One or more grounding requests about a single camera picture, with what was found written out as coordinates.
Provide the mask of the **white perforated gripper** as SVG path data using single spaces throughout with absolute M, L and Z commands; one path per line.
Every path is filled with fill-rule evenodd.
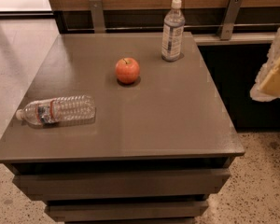
M 280 28 L 267 54 L 267 62 L 260 68 L 250 97 L 258 102 L 270 102 L 280 98 Z

